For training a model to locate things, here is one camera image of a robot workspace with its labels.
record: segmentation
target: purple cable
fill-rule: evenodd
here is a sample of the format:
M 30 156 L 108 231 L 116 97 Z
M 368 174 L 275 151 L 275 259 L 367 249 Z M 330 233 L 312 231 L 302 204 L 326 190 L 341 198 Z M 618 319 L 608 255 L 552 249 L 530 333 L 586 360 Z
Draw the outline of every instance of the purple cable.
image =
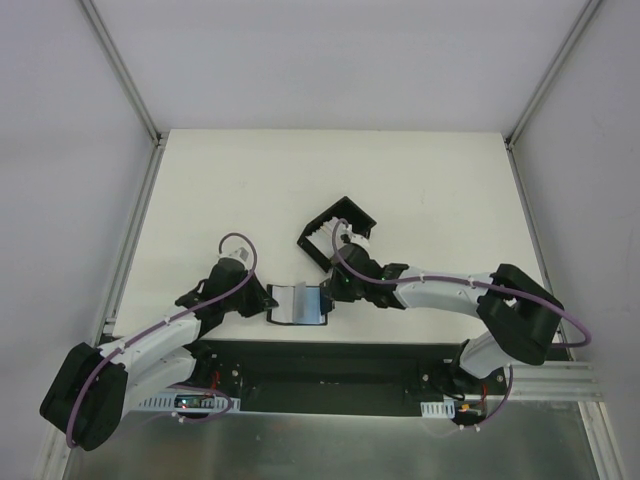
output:
M 220 243 L 218 244 L 218 253 L 222 253 L 222 246 L 223 246 L 224 242 L 230 237 L 239 237 L 239 238 L 241 238 L 242 240 L 244 240 L 247 243 L 247 245 L 249 245 L 249 248 L 251 248 L 251 253 L 253 254 L 253 264 L 251 265 L 251 269 L 247 273 L 247 276 L 245 278 L 243 278 L 242 281 L 240 283 L 238 283 L 238 285 L 236 285 L 235 287 L 229 289 L 227 292 L 223 293 L 222 295 L 218 295 L 217 297 L 212 298 L 211 300 L 207 300 L 206 302 L 199 303 L 195 307 L 189 308 L 187 310 L 183 310 L 183 311 L 173 315 L 172 317 L 169 318 L 169 323 L 174 322 L 174 321 L 178 320 L 179 318 L 184 317 L 185 315 L 188 315 L 188 314 L 190 314 L 192 312 L 195 312 L 196 310 L 199 310 L 201 308 L 204 308 L 204 307 L 207 307 L 209 305 L 212 305 L 212 304 L 214 304 L 216 302 L 219 302 L 219 301 L 221 301 L 221 300 L 233 295 L 238 290 L 240 290 L 242 287 L 244 287 L 247 284 L 247 282 L 249 282 L 249 280 L 251 280 L 251 277 L 255 273 L 256 267 L 258 266 L 258 252 L 256 251 L 256 247 L 253 244 L 253 242 L 251 240 L 249 240 L 249 238 L 247 238 L 242 233 L 231 232 L 231 233 L 227 233 L 224 237 L 222 237 L 220 239 Z M 161 321 L 161 322 L 158 322 L 158 323 L 150 326 L 146 330 L 143 330 L 142 332 L 138 333 L 137 335 L 135 335 L 132 338 L 130 338 L 127 342 L 125 342 L 125 344 L 124 344 L 125 349 L 129 348 L 134 343 L 140 341 L 141 339 L 143 339 L 147 335 L 155 332 L 156 330 L 158 330 L 159 328 L 161 328 L 161 327 L 163 327 L 165 325 L 166 325 L 166 323 L 164 321 Z M 84 397 L 87 395 L 87 392 L 89 391 L 89 387 L 91 386 L 93 381 L 96 379 L 98 374 L 102 371 L 102 369 L 107 364 L 109 364 L 111 362 L 111 360 L 113 360 L 114 357 L 116 357 L 117 355 L 119 355 L 121 353 L 123 353 L 123 351 L 120 348 L 117 348 L 113 352 L 111 352 L 109 355 L 107 355 L 96 366 L 96 368 L 93 369 L 93 371 L 87 377 L 87 380 L 84 382 L 84 385 L 82 385 L 82 388 L 80 389 L 80 393 L 78 393 L 78 397 L 76 398 L 76 401 L 73 404 L 73 408 L 71 409 L 71 414 L 69 415 L 69 422 L 67 423 L 66 439 L 67 439 L 67 446 L 69 448 L 76 448 L 77 447 L 77 444 L 73 441 L 73 429 L 74 429 L 75 424 L 76 424 L 76 419 L 78 417 L 78 411 L 80 410 L 80 405 L 82 405 L 82 402 L 84 401 Z M 225 397 L 225 395 L 220 393 L 220 392 L 218 392 L 218 394 L 220 396 Z M 231 405 L 229 397 L 226 397 L 226 398 L 227 398 L 227 401 L 228 401 L 229 405 Z M 188 423 L 201 423 L 201 422 L 190 421 Z
M 366 275 L 361 274 L 357 270 L 355 270 L 351 265 L 349 265 L 345 259 L 340 255 L 340 251 L 338 249 L 338 227 L 340 224 L 344 224 L 347 227 L 349 226 L 349 222 L 347 222 L 344 218 L 338 220 L 336 226 L 333 228 L 333 233 L 331 235 L 331 244 L 333 246 L 333 251 L 335 257 L 338 259 L 340 264 L 353 276 L 359 278 L 364 282 L 373 283 L 375 285 L 399 285 L 402 283 L 415 283 L 415 282 L 426 282 L 426 281 L 435 281 L 435 282 L 447 282 L 447 283 L 456 283 L 458 285 L 466 285 L 469 287 L 482 287 L 488 290 L 493 290 L 494 292 L 503 293 L 506 295 L 510 295 L 513 297 L 522 298 L 524 300 L 529 300 L 531 302 L 535 302 L 538 305 L 541 305 L 545 308 L 548 308 L 556 315 L 567 320 L 571 325 L 576 327 L 582 335 L 584 335 L 584 340 L 577 343 L 554 343 L 551 345 L 553 348 L 575 348 L 575 347 L 584 347 L 591 343 L 591 332 L 589 329 L 576 317 L 571 315 L 569 312 L 557 307 L 553 303 L 545 300 L 544 298 L 540 298 L 537 295 L 532 295 L 527 292 L 522 292 L 520 290 L 516 290 L 514 288 L 502 287 L 500 285 L 493 285 L 491 283 L 485 282 L 475 282 L 473 280 L 469 280 L 466 278 L 458 278 L 458 277 L 450 277 L 448 275 L 423 275 L 422 277 L 407 277 L 407 278 L 398 278 L 394 280 L 378 280 L 376 278 L 367 277 Z

